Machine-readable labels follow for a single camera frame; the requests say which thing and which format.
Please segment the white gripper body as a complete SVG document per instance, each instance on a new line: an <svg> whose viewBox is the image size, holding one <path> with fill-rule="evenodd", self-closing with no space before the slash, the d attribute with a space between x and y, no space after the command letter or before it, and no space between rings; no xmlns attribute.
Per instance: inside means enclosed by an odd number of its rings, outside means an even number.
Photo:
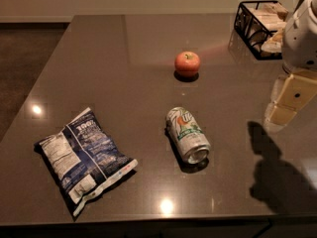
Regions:
<svg viewBox="0 0 317 238"><path fill-rule="evenodd" d="M302 0L291 15L283 31L281 52L288 71L317 70L317 0Z"/></svg>

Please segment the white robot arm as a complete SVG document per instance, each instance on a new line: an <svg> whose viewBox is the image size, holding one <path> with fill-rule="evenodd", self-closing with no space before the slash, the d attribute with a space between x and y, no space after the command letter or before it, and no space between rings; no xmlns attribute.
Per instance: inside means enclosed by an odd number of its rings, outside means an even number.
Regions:
<svg viewBox="0 0 317 238"><path fill-rule="evenodd" d="M301 0L282 34L282 68L264 114L270 132L283 129L317 94L317 0Z"/></svg>

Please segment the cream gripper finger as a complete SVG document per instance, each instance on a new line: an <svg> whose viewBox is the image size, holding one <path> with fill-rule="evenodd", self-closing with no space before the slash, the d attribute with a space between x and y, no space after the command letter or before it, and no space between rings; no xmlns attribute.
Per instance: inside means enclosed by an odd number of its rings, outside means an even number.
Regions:
<svg viewBox="0 0 317 238"><path fill-rule="evenodd" d="M288 124L296 114L317 95L316 73L291 73L275 101L270 120L278 125Z"/></svg>
<svg viewBox="0 0 317 238"><path fill-rule="evenodd" d="M264 113L264 128L270 133L277 133L278 131L284 128L284 125L278 125L273 123L270 120L270 116L272 115L274 111L275 101L283 88L285 80L286 80L286 75L279 75L277 77L271 91L270 102L267 105L265 113Z"/></svg>

